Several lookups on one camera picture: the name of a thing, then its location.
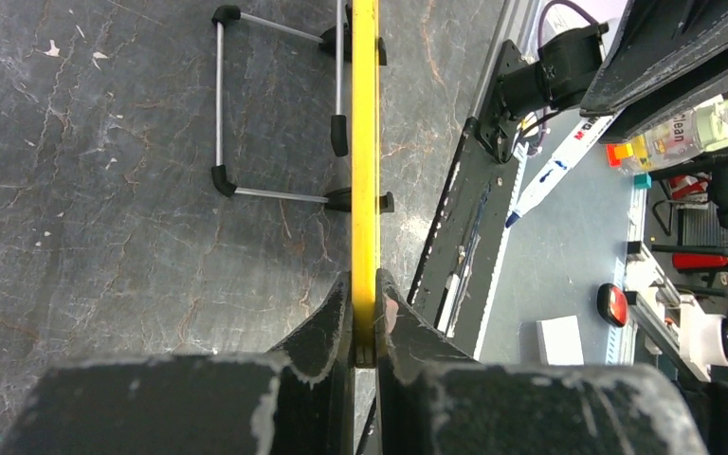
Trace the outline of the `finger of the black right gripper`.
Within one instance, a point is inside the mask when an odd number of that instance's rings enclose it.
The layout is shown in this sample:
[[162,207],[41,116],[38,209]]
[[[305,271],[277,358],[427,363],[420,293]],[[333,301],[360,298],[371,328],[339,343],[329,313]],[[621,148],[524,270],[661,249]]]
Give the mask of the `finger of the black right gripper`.
[[630,1],[580,103],[616,113],[728,49],[728,1]]
[[628,106],[600,137],[601,143],[623,143],[728,92],[728,64],[707,62]]

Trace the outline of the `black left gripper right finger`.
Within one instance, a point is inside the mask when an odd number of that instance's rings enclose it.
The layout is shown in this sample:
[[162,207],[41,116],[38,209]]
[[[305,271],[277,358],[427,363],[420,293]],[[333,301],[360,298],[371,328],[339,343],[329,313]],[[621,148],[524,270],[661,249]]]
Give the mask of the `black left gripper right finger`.
[[383,454],[702,454],[678,390],[648,366],[482,364],[376,275]]

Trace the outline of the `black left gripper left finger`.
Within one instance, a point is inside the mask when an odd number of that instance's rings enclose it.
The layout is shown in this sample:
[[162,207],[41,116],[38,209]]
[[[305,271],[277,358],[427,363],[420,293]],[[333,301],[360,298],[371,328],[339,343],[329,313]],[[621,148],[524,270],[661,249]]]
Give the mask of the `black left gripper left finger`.
[[4,454],[349,454],[350,276],[262,353],[67,361],[49,369]]

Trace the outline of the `blue whiteboard marker pen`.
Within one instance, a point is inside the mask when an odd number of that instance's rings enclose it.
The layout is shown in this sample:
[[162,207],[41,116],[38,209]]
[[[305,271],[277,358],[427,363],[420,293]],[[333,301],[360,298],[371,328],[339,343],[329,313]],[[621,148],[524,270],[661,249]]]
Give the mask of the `blue whiteboard marker pen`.
[[581,119],[555,148],[551,157],[520,193],[505,222],[511,228],[520,218],[539,205],[574,169],[617,119],[618,114]]

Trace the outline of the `yellow framed whiteboard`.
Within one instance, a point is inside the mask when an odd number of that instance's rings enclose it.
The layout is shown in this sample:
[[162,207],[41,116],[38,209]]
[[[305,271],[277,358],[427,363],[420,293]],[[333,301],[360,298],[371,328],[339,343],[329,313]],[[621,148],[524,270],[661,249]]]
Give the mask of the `yellow framed whiteboard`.
[[375,360],[376,272],[380,266],[379,6],[352,3],[351,303],[355,364]]

